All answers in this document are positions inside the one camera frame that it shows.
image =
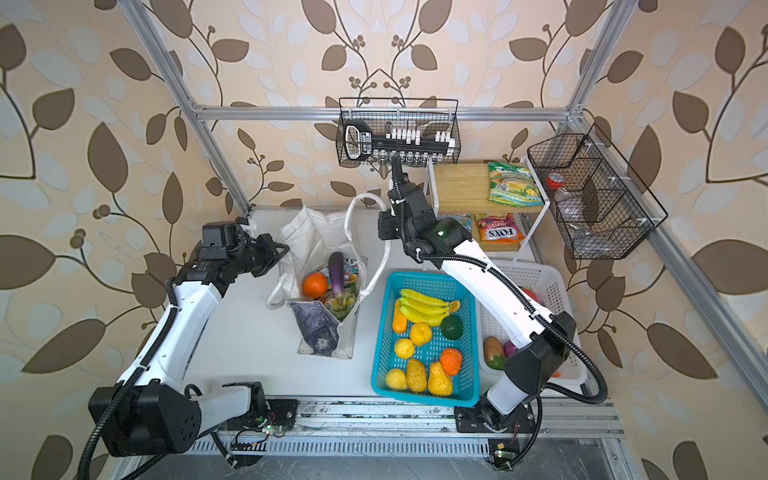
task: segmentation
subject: orange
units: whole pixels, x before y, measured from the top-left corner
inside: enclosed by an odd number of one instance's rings
[[[445,349],[440,356],[440,363],[445,373],[450,376],[457,376],[462,369],[462,353],[457,349]]]
[[[309,298],[320,298],[328,291],[328,279],[320,272],[313,273],[304,279],[302,291]]]

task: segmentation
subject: yellow fruit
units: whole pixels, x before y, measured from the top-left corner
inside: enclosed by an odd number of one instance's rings
[[[424,346],[427,343],[429,343],[430,340],[432,340],[432,329],[429,328],[429,325],[427,325],[424,322],[414,323],[411,326],[411,341],[412,345],[416,346]]]
[[[453,393],[453,380],[442,368],[440,362],[429,367],[429,393],[434,396],[449,396]]]
[[[386,373],[384,380],[386,385],[392,390],[407,390],[406,373],[401,369],[391,369]]]
[[[411,392],[421,393],[427,390],[427,368],[417,359],[410,359],[406,367],[406,382]]]
[[[400,312],[405,315],[408,320],[414,323],[424,322],[429,326],[440,326],[442,319],[449,315],[447,308],[444,313],[440,313],[439,315],[427,315],[426,313],[421,313],[405,304],[400,305]]]
[[[448,306],[448,302],[440,300],[439,298],[426,296],[423,293],[419,293],[415,290],[407,288],[400,290],[400,296],[407,296],[408,298],[413,298],[414,300],[417,300],[421,303],[426,303],[427,305]]]
[[[427,315],[440,315],[448,311],[447,306],[435,306],[427,303],[421,303],[413,298],[407,296],[400,297],[400,305],[408,306],[417,312],[425,313]]]
[[[395,355],[401,359],[409,359],[415,353],[416,348],[413,346],[411,339],[399,339],[395,342]]]

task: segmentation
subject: eggplant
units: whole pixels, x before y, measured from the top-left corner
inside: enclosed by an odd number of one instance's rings
[[[333,295],[341,300],[344,295],[344,255],[341,252],[331,253],[328,259],[328,279]]]

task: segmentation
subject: banana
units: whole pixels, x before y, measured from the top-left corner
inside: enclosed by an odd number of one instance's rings
[[[442,319],[446,318],[449,313],[446,311],[445,313],[441,313],[439,315],[427,315],[426,313],[421,313],[418,310],[414,310],[413,308],[407,306],[407,305],[400,305],[400,313],[406,316],[406,318],[414,323],[424,322],[429,326],[440,326],[442,323]]]
[[[425,313],[427,315],[441,315],[449,311],[447,306],[428,305],[426,303],[421,303],[418,300],[414,300],[413,298],[408,298],[407,296],[400,297],[400,305],[407,305],[417,312]]]
[[[449,306],[448,302],[444,302],[443,300],[440,300],[439,298],[434,298],[432,296],[426,296],[423,293],[419,293],[415,290],[411,290],[408,288],[404,288],[400,290],[400,296],[405,296],[410,299],[414,299],[417,302],[426,303],[427,305],[433,305],[433,306]]]

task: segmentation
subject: snack bag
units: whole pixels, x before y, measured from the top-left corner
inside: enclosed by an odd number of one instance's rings
[[[438,215],[437,219],[440,220],[446,217],[451,217],[453,220],[458,221],[469,233],[472,232],[472,217],[469,215]]]
[[[480,230],[480,240],[496,243],[517,243],[525,236],[515,224],[512,214],[503,217],[493,215],[475,215]]]
[[[490,201],[514,207],[544,204],[528,168],[490,162],[488,172],[491,177]]]

